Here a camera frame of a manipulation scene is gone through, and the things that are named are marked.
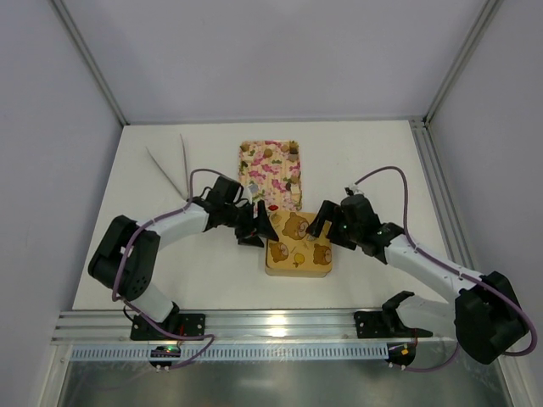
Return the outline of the silver tin lid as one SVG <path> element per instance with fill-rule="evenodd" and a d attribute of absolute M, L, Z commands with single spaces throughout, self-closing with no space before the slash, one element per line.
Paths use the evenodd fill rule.
<path fill-rule="evenodd" d="M 332 244 L 326 238 L 330 223 L 325 222 L 321 236 L 312 237 L 306 231 L 316 214 L 275 211 L 270 215 L 278 242 L 266 242 L 266 263 L 275 269 L 300 268 L 328 270 L 333 268 Z"/>

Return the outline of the metal tongs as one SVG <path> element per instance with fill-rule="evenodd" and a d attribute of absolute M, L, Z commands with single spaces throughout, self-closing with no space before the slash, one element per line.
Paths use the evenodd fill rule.
<path fill-rule="evenodd" d="M 187 200 L 189 170 L 182 135 L 161 139 L 157 144 L 148 144 L 146 151 L 160 174 L 183 200 Z"/>

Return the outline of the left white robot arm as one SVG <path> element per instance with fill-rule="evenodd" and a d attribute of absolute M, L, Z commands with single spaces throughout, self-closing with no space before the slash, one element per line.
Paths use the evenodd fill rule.
<path fill-rule="evenodd" d="M 192 188 L 189 192 L 183 207 L 144 223 L 115 217 L 87 267 L 91 278 L 111 290 L 114 301 L 123 301 L 166 337 L 180 337 L 182 323 L 179 307 L 152 283 L 161 249 L 219 226 L 232 228 L 240 245 L 263 248 L 266 239 L 279 240 L 265 203 L 246 198 L 239 182 L 218 174 L 200 195 L 193 195 Z"/>

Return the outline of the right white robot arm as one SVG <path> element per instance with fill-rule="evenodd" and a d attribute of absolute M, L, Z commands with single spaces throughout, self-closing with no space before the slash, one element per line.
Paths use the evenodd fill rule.
<path fill-rule="evenodd" d="M 340 247 L 362 252 L 404 271 L 430 287 L 454 310 L 451 336 L 474 360 L 488 365 L 525 336 L 537 343 L 533 325 L 519 305 L 509 280 L 433 256 L 407 235 L 404 227 L 383 223 L 362 194 L 324 201 L 306 229 Z"/>

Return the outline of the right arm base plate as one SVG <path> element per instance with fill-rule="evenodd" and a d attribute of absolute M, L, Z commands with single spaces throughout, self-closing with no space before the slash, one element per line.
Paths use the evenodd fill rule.
<path fill-rule="evenodd" d="M 389 328 L 384 322 L 382 310 L 358 310 L 353 314 L 353 317 L 356 335 L 359 339 L 389 337 Z"/>

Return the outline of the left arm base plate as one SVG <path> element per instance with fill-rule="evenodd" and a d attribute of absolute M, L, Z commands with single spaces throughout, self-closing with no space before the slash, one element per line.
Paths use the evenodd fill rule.
<path fill-rule="evenodd" d="M 200 337 L 204 335 L 206 315 L 177 313 L 170 316 L 158 326 L 173 335 L 180 337 Z M 171 337 L 157 331 L 140 315 L 135 315 L 130 332 L 132 341 L 171 340 Z"/>

